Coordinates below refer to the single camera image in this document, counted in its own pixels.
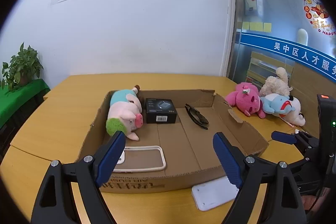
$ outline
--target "pink teddy bear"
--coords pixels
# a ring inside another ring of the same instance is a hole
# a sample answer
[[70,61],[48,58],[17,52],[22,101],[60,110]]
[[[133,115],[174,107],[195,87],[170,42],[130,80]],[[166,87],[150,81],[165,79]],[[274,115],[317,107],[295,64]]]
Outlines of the pink teddy bear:
[[236,105],[248,117],[253,113],[257,113],[261,119],[266,117],[258,88],[251,83],[242,82],[236,85],[236,91],[228,94],[225,100],[230,106]]

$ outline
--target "screw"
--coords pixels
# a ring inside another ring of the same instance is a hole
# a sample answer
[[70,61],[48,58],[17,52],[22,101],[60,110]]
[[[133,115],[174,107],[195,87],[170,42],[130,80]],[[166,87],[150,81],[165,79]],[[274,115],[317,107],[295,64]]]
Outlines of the screw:
[[50,164],[51,166],[55,167],[58,165],[58,160],[53,160]]
[[86,157],[84,157],[84,161],[85,162],[90,162],[90,161],[92,161],[92,156],[86,156]]
[[286,168],[287,167],[287,164],[284,161],[280,161],[279,165],[280,165],[281,168]]
[[247,161],[248,164],[254,163],[254,157],[246,157],[245,160]]

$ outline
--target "white phone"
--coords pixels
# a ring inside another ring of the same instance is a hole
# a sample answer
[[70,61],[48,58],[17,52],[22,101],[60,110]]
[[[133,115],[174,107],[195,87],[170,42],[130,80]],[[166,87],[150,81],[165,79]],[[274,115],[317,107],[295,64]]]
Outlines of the white phone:
[[236,198],[239,189],[227,177],[211,180],[192,187],[196,207],[207,211]]

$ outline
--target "cardboard box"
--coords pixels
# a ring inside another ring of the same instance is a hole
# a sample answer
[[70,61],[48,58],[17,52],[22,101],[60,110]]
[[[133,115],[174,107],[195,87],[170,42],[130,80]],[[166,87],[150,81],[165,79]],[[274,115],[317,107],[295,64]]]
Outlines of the cardboard box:
[[[109,92],[91,125],[78,159],[93,155],[108,141],[105,122],[109,111]],[[214,90],[142,90],[143,98],[169,98],[177,110],[175,123],[146,124],[136,133],[138,142],[126,139],[126,146],[158,145],[163,149],[167,163],[165,170],[147,173],[112,173],[100,190],[110,193],[153,193],[192,187],[195,184],[225,175],[212,147],[216,132],[223,132],[229,142],[245,155],[258,154],[268,142],[248,122],[238,118],[224,98]],[[184,105],[197,108],[209,121],[205,130],[190,119]]]

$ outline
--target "yellow sticky note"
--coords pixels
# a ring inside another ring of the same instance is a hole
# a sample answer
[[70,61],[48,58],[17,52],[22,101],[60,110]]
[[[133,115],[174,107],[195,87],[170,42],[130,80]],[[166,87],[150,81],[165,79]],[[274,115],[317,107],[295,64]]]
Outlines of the yellow sticky note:
[[250,22],[250,30],[251,31],[263,31],[263,23],[262,22]]
[[264,23],[264,32],[272,31],[272,23]]
[[243,27],[242,29],[243,30],[248,30],[250,28],[250,24],[248,21],[243,21]]

